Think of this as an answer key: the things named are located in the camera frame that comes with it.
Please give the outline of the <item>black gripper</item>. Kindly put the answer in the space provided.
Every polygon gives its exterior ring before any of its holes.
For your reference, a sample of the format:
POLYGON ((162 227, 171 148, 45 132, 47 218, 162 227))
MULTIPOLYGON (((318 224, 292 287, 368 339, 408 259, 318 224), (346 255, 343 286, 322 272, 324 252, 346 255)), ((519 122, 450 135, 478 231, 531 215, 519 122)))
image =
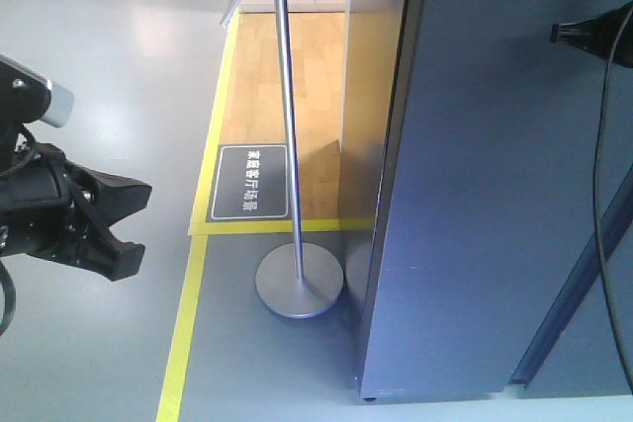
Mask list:
POLYGON ((1 179, 1 255, 29 254, 99 274, 136 275, 145 246, 121 241, 111 228, 143 211, 152 187, 68 160, 37 143, 23 168, 1 179))

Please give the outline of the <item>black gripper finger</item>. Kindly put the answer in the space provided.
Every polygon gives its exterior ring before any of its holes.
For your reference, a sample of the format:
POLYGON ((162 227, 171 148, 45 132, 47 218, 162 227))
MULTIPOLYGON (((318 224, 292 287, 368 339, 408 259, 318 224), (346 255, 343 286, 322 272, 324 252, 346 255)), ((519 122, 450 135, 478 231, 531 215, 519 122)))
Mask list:
POLYGON ((554 24, 550 42, 573 46, 602 59, 613 55, 621 66, 632 65, 632 3, 575 23, 554 24))

